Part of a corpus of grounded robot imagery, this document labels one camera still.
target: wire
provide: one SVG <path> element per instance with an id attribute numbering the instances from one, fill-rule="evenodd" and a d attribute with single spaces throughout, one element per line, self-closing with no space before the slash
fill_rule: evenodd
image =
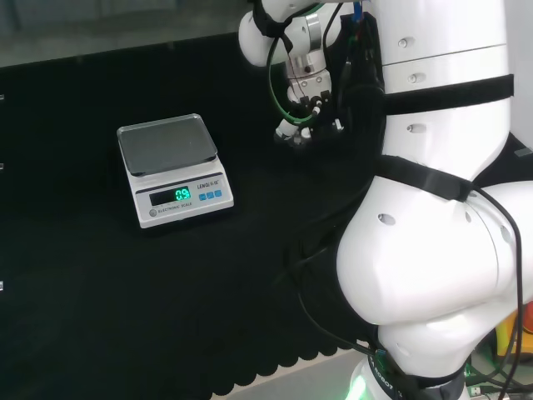
<path id="1" fill-rule="evenodd" d="M 291 267 L 289 267 L 286 271 L 283 271 L 282 273 L 280 273 L 278 275 L 278 277 L 276 279 L 274 279 L 274 281 L 272 282 L 272 286 L 276 286 L 279 282 L 281 282 L 281 280 L 287 274 L 289 274 L 289 273 L 291 273 L 293 271 L 297 271 L 298 269 L 300 269 L 302 267 L 305 267 L 309 262 L 311 262 L 312 260 L 314 260 L 315 258 L 320 256 L 321 254 L 325 253 L 327 250 L 329 250 L 329 246 L 325 246 L 325 247 L 321 248 L 320 250 L 318 250 L 317 252 L 315 252 L 314 254 L 312 254 L 311 256 L 309 256 L 307 258 L 303 258 L 302 260 L 300 260 L 298 262 L 295 262 L 294 264 L 292 264 Z"/>
<path id="2" fill-rule="evenodd" d="M 306 12 L 305 15 L 310 15 L 310 14 L 316 13 L 318 10 L 320 10 L 322 8 L 323 5 L 324 5 L 323 3 L 317 4 L 314 8 L 312 8 L 311 10 Z"/>
<path id="3" fill-rule="evenodd" d="M 305 273 L 305 270 L 304 272 L 302 273 L 301 275 L 301 280 L 303 280 L 303 275 Z M 357 343 L 352 343 L 352 342 L 348 342 L 346 339 L 343 339 L 342 337 L 338 337 L 335 333 L 332 333 L 330 331 L 328 331 L 327 329 L 325 329 L 320 323 L 318 323 L 316 321 L 315 318 L 313 318 L 313 316 L 307 311 L 307 307 L 306 307 L 306 304 L 304 303 L 303 301 L 303 297 L 301 295 L 301 288 L 300 286 L 298 286 L 298 289 L 297 289 L 297 294 L 298 294 L 298 301 L 300 302 L 300 306 L 301 306 L 301 309 L 303 310 L 303 312 L 306 314 L 307 316 L 307 319 L 309 319 L 309 321 L 311 321 L 311 323 L 315 326 L 316 329 L 318 329 L 319 331 L 321 331 L 322 333 L 325 333 L 327 336 L 329 336 L 330 338 L 333 338 L 335 339 L 337 342 L 339 343 L 343 343 L 345 346 L 348 346 L 349 348 L 353 348 L 354 350 L 358 351 L 359 353 L 363 353 L 363 354 L 366 354 L 367 356 L 373 356 L 374 355 L 374 352 L 367 348 L 367 347 L 364 347 L 362 346 L 361 344 L 357 344 Z"/>
<path id="4" fill-rule="evenodd" d="M 516 331 L 516 351 L 515 351 L 515 359 L 513 360 L 513 363 L 511 365 L 511 370 L 509 371 L 509 375 L 506 378 L 505 383 L 503 384 L 500 396 L 498 397 L 498 400 L 503 400 L 504 396 L 506 395 L 507 389 L 509 389 L 511 385 L 511 380 L 513 376 L 515 375 L 516 369 L 518 368 L 518 363 L 520 361 L 520 355 L 522 352 L 522 336 L 523 336 L 523 329 L 521 329 L 522 326 L 524 326 L 524 293 L 522 288 L 522 238 L 520 235 L 520 229 L 518 228 L 518 225 L 515 222 L 515 219 L 507 212 L 507 210 L 499 204 L 490 194 L 485 192 L 480 187 L 475 187 L 474 190 L 478 192 L 481 196 L 483 196 L 486 200 L 488 200 L 496 209 L 503 214 L 503 216 L 507 219 L 509 224 L 511 225 L 513 232 L 515 234 L 515 242 L 516 242 L 516 301 L 517 301 L 517 310 L 516 310 L 516 320 L 515 323 L 517 325 Z"/>
<path id="5" fill-rule="evenodd" d="M 516 329 L 517 328 L 518 328 L 518 324 L 516 323 L 516 319 L 515 319 L 515 323 L 513 324 L 513 330 L 511 332 L 511 340 L 509 341 L 509 344 L 507 345 L 506 354 L 503 357 L 503 359 L 501 360 L 500 365 L 498 365 L 498 367 L 495 368 L 495 370 L 492 371 L 488 375 L 485 375 L 485 374 L 483 374 L 483 373 L 481 373 L 481 372 L 476 370 L 477 379 L 469 379 L 467 384 L 466 384 L 466 386 L 474 386 L 474 385 L 479 385 L 479 384 L 484 383 L 484 382 L 489 382 L 489 379 L 492 379 L 496 375 L 500 375 L 500 374 L 504 373 L 503 368 L 507 364 L 507 362 L 509 361 L 509 357 L 511 356 L 512 349 L 515 346 L 515 340 L 516 340 L 515 336 L 516 336 Z"/>
<path id="6" fill-rule="evenodd" d="M 296 76 L 296 73 L 294 72 L 294 66 L 292 65 L 292 57 L 289 53 L 287 53 L 286 55 L 289 58 L 289 63 L 291 64 L 292 76 L 294 77 L 294 79 L 296 80 L 296 83 L 298 84 L 298 87 L 300 88 L 301 95 L 305 97 L 306 94 L 303 92 L 303 89 L 300 86 L 300 81 L 298 80 L 298 77 Z M 292 92 L 294 93 L 294 97 L 298 98 L 298 96 L 294 92 L 294 88 L 292 87 L 292 85 L 291 85 L 291 88 L 292 88 Z"/>
<path id="7" fill-rule="evenodd" d="M 324 52 L 324 58 L 326 59 L 326 68 L 329 71 L 331 71 L 331 62 L 329 59 L 329 55 L 327 54 L 327 45 L 326 45 L 327 34 L 330 32 L 331 25 L 333 24 L 333 21 L 335 20 L 336 15 L 339 13 L 339 11 L 341 11 L 341 7 L 343 5 L 344 5 L 343 2 L 339 2 L 337 4 L 337 6 L 335 7 L 335 11 L 331 15 L 330 20 L 326 25 L 326 30 L 324 31 L 324 35 L 322 36 L 322 50 Z"/>
<path id="8" fill-rule="evenodd" d="M 363 3 L 353 2 L 353 17 L 352 21 L 357 23 L 363 19 Z"/>
<path id="9" fill-rule="evenodd" d="M 276 94 L 274 93 L 274 89 L 272 88 L 271 65 L 272 65 L 272 58 L 274 57 L 274 50 L 276 49 L 278 42 L 279 42 L 279 38 L 276 37 L 274 41 L 272 42 L 272 45 L 270 46 L 268 57 L 266 58 L 266 67 L 268 68 L 268 88 L 269 88 L 271 99 L 276 105 L 277 111 L 281 114 L 283 119 L 285 119 L 288 123 L 292 125 L 296 125 L 298 127 L 309 126 L 314 122 L 317 114 L 313 112 L 311 115 L 308 115 L 305 118 L 293 117 L 287 111 L 285 111 L 283 107 L 281 106 L 281 104 L 277 101 Z"/>
<path id="10" fill-rule="evenodd" d="M 471 370 L 475 375 L 479 375 L 479 376 L 482 376 L 482 377 L 486 376 L 486 375 L 484 375 L 483 373 L 479 372 L 476 368 L 472 367 L 471 365 L 470 365 L 470 370 Z M 503 385 L 505 384 L 505 382 L 498 381 L 498 380 L 496 380 L 496 379 L 492 379 L 492 378 L 487 378 L 487 379 L 485 379 L 482 383 L 485 383 L 485 382 L 487 382 L 487 383 L 491 383 L 491 384 L 497 386 L 498 389 L 501 389 L 501 388 L 503 387 Z M 518 391 L 522 391 L 522 392 L 523 392 L 523 391 L 531 391 L 531 389 L 532 389 L 531 386 L 529 386 L 529 385 L 522 385 L 522 384 L 519 383 L 518 385 L 513 385 L 513 386 L 511 386 L 511 389 L 507 389 L 506 392 L 507 392 L 507 393 L 517 393 Z"/>
<path id="11" fill-rule="evenodd" d="M 368 191 L 373 180 L 374 178 L 372 177 L 371 179 L 366 181 L 365 184 L 361 187 L 361 189 L 359 189 L 357 193 L 352 197 L 352 199 L 348 203 L 346 203 L 344 206 L 342 206 L 341 208 L 337 209 L 334 212 L 324 213 L 320 217 L 313 219 L 312 221 L 306 223 L 304 227 L 299 228 L 298 231 L 296 231 L 295 236 L 298 233 L 305 233 L 305 232 L 311 231 L 312 228 L 319 223 L 323 223 L 328 220 L 335 220 L 339 217 L 344 217 L 345 214 L 353 211 L 353 209 L 359 206 L 359 204 L 361 203 L 361 196 Z"/>
<path id="12" fill-rule="evenodd" d="M 509 375 L 505 371 L 501 371 L 500 375 L 504 378 L 509 377 Z M 525 383 L 518 382 L 515 379 L 511 379 L 511 383 L 520 389 L 533 390 L 533 383 L 525 384 Z"/>

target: black cloth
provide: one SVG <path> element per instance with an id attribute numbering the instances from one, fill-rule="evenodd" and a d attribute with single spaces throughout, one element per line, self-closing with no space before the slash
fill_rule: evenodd
<path id="1" fill-rule="evenodd" d="M 336 351 L 301 312 L 282 247 L 363 187 L 379 129 L 304 156 L 275 145 L 266 75 L 235 34 L 4 68 L 0 93 L 2 400 L 205 399 Z M 116 130 L 188 113 L 235 207 L 145 232 Z M 531 178 L 514 148 L 483 184 Z M 334 252 L 317 259 L 304 297 L 351 340 L 334 266 Z"/>

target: electronic scale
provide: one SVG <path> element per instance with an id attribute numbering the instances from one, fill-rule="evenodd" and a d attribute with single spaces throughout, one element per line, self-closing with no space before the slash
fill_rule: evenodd
<path id="1" fill-rule="evenodd" d="M 197 114 L 117 131 L 141 228 L 233 206 L 226 171 Z"/>

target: black cable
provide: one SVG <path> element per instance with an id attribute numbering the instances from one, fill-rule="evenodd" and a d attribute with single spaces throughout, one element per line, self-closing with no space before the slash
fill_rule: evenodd
<path id="1" fill-rule="evenodd" d="M 505 382 L 502 382 L 502 381 L 498 381 L 497 379 L 493 379 L 491 377 L 488 377 L 486 375 L 484 375 L 483 373 L 481 373 L 480 371 L 478 371 L 475 367 L 471 366 L 470 365 L 470 370 L 476 375 L 476 376 L 480 376 L 480 377 L 484 377 L 483 378 L 483 381 L 481 383 L 492 383 L 493 385 L 496 385 L 497 387 L 499 388 L 503 388 L 503 385 L 505 384 Z M 478 383 L 475 383 L 475 384 L 472 384 L 470 383 L 470 381 L 467 381 L 468 383 L 466 384 L 467 387 L 470 387 L 470 386 L 474 386 Z"/>
<path id="2" fill-rule="evenodd" d="M 483 376 L 486 376 L 484 375 L 483 373 L 479 372 L 475 367 L 472 367 L 470 365 L 470 370 L 475 374 L 475 375 L 479 375 L 481 377 Z M 488 378 L 486 380 L 484 380 L 482 383 L 491 383 L 495 386 L 498 387 L 498 390 L 500 390 L 503 385 L 505 384 L 505 382 L 502 382 L 502 381 L 498 381 L 496 379 L 492 379 L 492 378 Z M 507 389 L 507 393 L 523 393 L 523 392 L 531 392 L 531 390 L 533 390 L 533 387 L 530 386 L 530 385 L 524 385 L 524 384 L 521 384 L 519 383 L 518 385 L 512 385 L 511 386 L 511 389 Z"/>
<path id="3" fill-rule="evenodd" d="M 333 21 L 335 20 L 336 15 L 341 11 L 341 7 L 344 5 L 343 2 L 339 2 L 335 8 L 335 11 L 330 17 L 329 22 L 326 25 L 326 30 L 324 31 L 324 35 L 322 35 L 322 51 L 324 52 L 324 58 L 326 59 L 326 68 L 329 72 L 331 72 L 331 61 L 330 57 L 327 54 L 327 45 L 326 45 L 326 39 L 327 34 L 330 32 L 331 25 L 333 24 Z"/>
<path id="4" fill-rule="evenodd" d="M 303 277 L 305 275 L 305 272 L 306 270 L 304 270 L 302 273 L 301 273 L 301 278 L 300 278 L 300 283 L 303 282 Z M 297 295 L 298 295 L 298 301 L 300 302 L 300 306 L 301 306 L 301 309 L 303 310 L 303 312 L 306 314 L 307 316 L 307 319 L 309 319 L 309 321 L 311 321 L 311 323 L 315 326 L 316 329 L 318 329 L 319 331 L 321 331 L 322 333 L 325 333 L 327 336 L 329 336 L 330 338 L 333 338 L 335 339 L 337 342 L 339 343 L 342 343 L 344 344 L 345 346 L 349 347 L 349 348 L 353 348 L 354 350 L 356 350 L 357 352 L 359 353 L 363 353 L 363 354 L 366 354 L 367 356 L 373 356 L 375 354 L 375 352 L 373 352 L 370 348 L 367 348 L 367 347 L 364 347 L 362 346 L 361 344 L 357 344 L 357 343 L 352 343 L 352 342 L 349 342 L 347 341 L 346 339 L 343 339 L 342 337 L 338 337 L 335 333 L 332 333 L 330 331 L 328 331 L 327 329 L 325 329 L 320 323 L 318 323 L 316 321 L 315 318 L 313 318 L 313 316 L 307 311 L 307 307 L 306 307 L 306 304 L 304 303 L 303 301 L 303 297 L 301 295 L 301 286 L 299 285 L 298 288 L 297 288 Z"/>
<path id="5" fill-rule="evenodd" d="M 295 262 L 286 271 L 283 271 L 282 273 L 280 273 L 278 275 L 278 277 L 276 279 L 274 279 L 274 281 L 272 282 L 272 286 L 276 286 L 289 273 L 295 272 L 298 269 L 300 269 L 302 267 L 305 267 L 309 262 L 311 262 L 312 260 L 314 260 L 315 258 L 320 256 L 321 254 L 323 254 L 327 250 L 329 250 L 329 248 L 330 248 L 329 246 L 322 247 L 320 250 L 318 250 L 317 252 L 315 252 L 311 256 L 303 258 L 302 260 L 299 260 L 299 261 Z"/>
<path id="6" fill-rule="evenodd" d="M 496 375 L 499 375 L 499 374 L 504 372 L 503 368 L 507 364 L 507 362 L 509 361 L 509 357 L 511 356 L 512 349 L 515 346 L 515 340 L 516 340 L 515 336 L 516 336 L 516 329 L 517 328 L 518 328 L 518 324 L 516 323 L 516 319 L 515 319 L 515 323 L 513 323 L 513 330 L 511 332 L 511 340 L 509 341 L 509 344 L 507 345 L 506 354 L 503 357 L 503 359 L 501 360 L 500 365 L 498 365 L 498 367 L 495 368 L 495 370 L 492 371 L 488 375 L 485 375 L 485 374 L 483 374 L 483 373 L 481 373 L 481 372 L 476 370 L 476 379 L 468 379 L 467 378 L 466 386 L 468 386 L 468 387 L 469 386 L 475 386 L 475 385 L 479 385 L 479 384 L 484 383 L 484 382 L 489 382 L 489 379 L 492 379 Z"/>
<path id="7" fill-rule="evenodd" d="M 501 371 L 500 372 L 500 375 L 504 378 L 508 378 L 509 375 L 507 374 L 507 372 L 505 371 Z M 520 388 L 520 389 L 524 389 L 524 390 L 533 390 L 533 383 L 528 383 L 528 384 L 525 384 L 525 383 L 521 383 L 521 382 L 518 382 L 516 381 L 515 379 L 511 379 L 511 383 L 516 386 L 517 388 Z"/>
<path id="8" fill-rule="evenodd" d="M 507 212 L 507 210 L 501 204 L 499 204 L 490 194 L 485 192 L 480 187 L 475 187 L 474 190 L 476 190 L 476 192 L 478 192 L 481 196 L 488 200 L 494 207 L 496 207 L 496 209 L 500 213 L 503 214 L 503 216 L 507 219 L 513 229 L 516 241 L 516 325 L 520 328 L 517 329 L 516 334 L 515 359 L 513 360 L 513 363 L 511 365 L 509 375 L 507 376 L 506 381 L 503 387 L 501 388 L 500 396 L 498 397 L 498 400 L 503 400 L 503 397 L 506 395 L 507 389 L 509 389 L 511 385 L 511 380 L 515 375 L 516 369 L 518 368 L 518 363 L 520 362 L 520 355 L 522 352 L 523 329 L 521 329 L 521 327 L 524 326 L 524 293 L 522 288 L 522 238 L 520 235 L 520 229 L 518 228 L 515 219 Z"/>
<path id="9" fill-rule="evenodd" d="M 374 178 L 371 178 L 367 182 L 365 182 L 365 184 L 361 187 L 361 189 L 359 189 L 357 193 L 352 197 L 352 199 L 348 203 L 346 203 L 344 206 L 342 206 L 341 208 L 339 208 L 338 210 L 334 212 L 327 212 L 325 214 L 322 214 L 320 217 L 311 220 L 310 222 L 306 223 L 304 227 L 301 227 L 300 229 L 298 229 L 298 232 L 299 233 L 308 232 L 313 228 L 313 226 L 319 223 L 323 223 L 327 220 L 336 220 L 340 217 L 344 217 L 345 214 L 348 214 L 354 211 L 354 208 L 359 206 L 359 204 L 361 203 L 361 196 L 363 194 L 366 194 L 373 180 Z"/>

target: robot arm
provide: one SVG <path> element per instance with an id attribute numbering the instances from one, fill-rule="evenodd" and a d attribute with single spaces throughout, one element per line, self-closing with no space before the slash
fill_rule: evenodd
<path id="1" fill-rule="evenodd" d="M 294 8 L 290 8 L 288 2 L 271 0 L 263 2 L 263 7 L 272 19 L 282 23 L 293 13 L 313 4 L 313 1 L 300 1 L 300 4 L 298 5 L 294 3 L 296 2 L 291 4 Z M 316 12 L 312 12 L 307 16 L 296 17 L 292 20 L 292 23 L 285 30 L 285 34 L 289 37 L 294 46 L 291 50 L 292 57 L 306 56 L 311 52 L 321 49 L 322 35 L 331 15 L 335 11 L 335 8 L 336 3 L 326 3 Z M 330 32 L 326 38 L 327 46 L 335 42 L 341 31 L 340 16 L 351 13 L 353 13 L 353 3 L 346 2 L 341 11 L 337 14 L 337 18 L 335 18 L 331 24 Z M 241 45 L 242 53 L 250 64 L 257 67 L 265 67 L 267 65 L 267 54 L 273 40 L 273 38 L 261 34 L 253 19 L 252 12 L 247 13 L 242 18 L 239 27 L 239 43 Z M 279 44 L 274 52 L 272 63 L 283 63 L 288 59 L 289 57 L 286 53 L 286 49 L 283 47 L 282 43 Z"/>
<path id="2" fill-rule="evenodd" d="M 277 22 L 308 4 L 262 0 Z M 504 0 L 373 0 L 372 6 L 386 94 L 442 93 L 439 88 L 509 74 Z M 344 13 L 351 11 L 348 7 Z M 326 4 L 317 12 L 321 27 L 333 8 Z M 339 30 L 337 18 L 328 42 Z M 310 31 L 304 17 L 287 27 L 294 45 L 290 56 L 316 53 L 320 58 L 322 51 L 313 50 Z M 251 15 L 243 19 L 239 38 L 248 60 L 264 65 L 271 39 L 259 33 Z M 274 61 L 286 58 L 282 46 L 277 48 Z M 509 98 L 418 108 L 387 116 L 383 155 L 467 181 L 497 158 L 510 131 Z M 516 220 L 523 242 L 533 242 L 533 183 L 507 183 L 486 191 Z M 462 390 L 460 371 L 466 358 L 517 306 L 515 245 L 507 219 L 479 196 L 448 201 L 374 177 L 341 240 L 337 273 L 347 301 L 361 317 L 379 325 L 380 343 L 401 370 L 426 378 L 434 387 L 449 383 L 454 393 L 449 400 L 464 400 L 468 393 Z M 524 248 L 521 262 L 523 300 L 529 302 L 533 248 Z M 389 386 L 372 365 L 363 362 L 353 377 L 364 377 L 375 400 L 388 399 Z"/>
<path id="3" fill-rule="evenodd" d="M 239 27 L 242 53 L 252 65 L 258 67 L 267 65 L 271 49 L 273 54 L 268 67 L 276 63 L 286 64 L 286 77 L 289 82 L 286 96 L 300 112 L 306 110 L 308 116 L 306 118 L 308 122 L 304 125 L 281 109 L 278 101 L 274 102 L 283 116 L 276 129 L 275 138 L 291 145 L 301 145 L 310 141 L 313 128 L 319 127 L 328 133 L 343 130 L 338 118 L 332 114 L 331 107 L 327 108 L 329 112 L 325 116 L 323 113 L 322 117 L 318 117 L 322 108 L 326 108 L 331 100 L 331 76 L 326 69 L 322 42 L 324 37 L 326 45 L 335 42 L 341 31 L 341 16 L 352 14 L 354 7 L 351 2 L 343 4 L 340 9 L 337 9 L 335 3 L 320 4 L 315 7 L 313 4 L 309 0 L 291 3 L 277 0 L 257 2 L 254 12 L 245 15 Z M 293 17 L 298 13 L 301 13 L 300 17 Z M 261 23 L 257 23 L 257 18 L 261 19 Z M 283 24 L 281 32 L 284 40 L 273 43 L 275 39 L 268 32 L 269 27 L 266 27 L 265 20 L 271 25 Z"/>

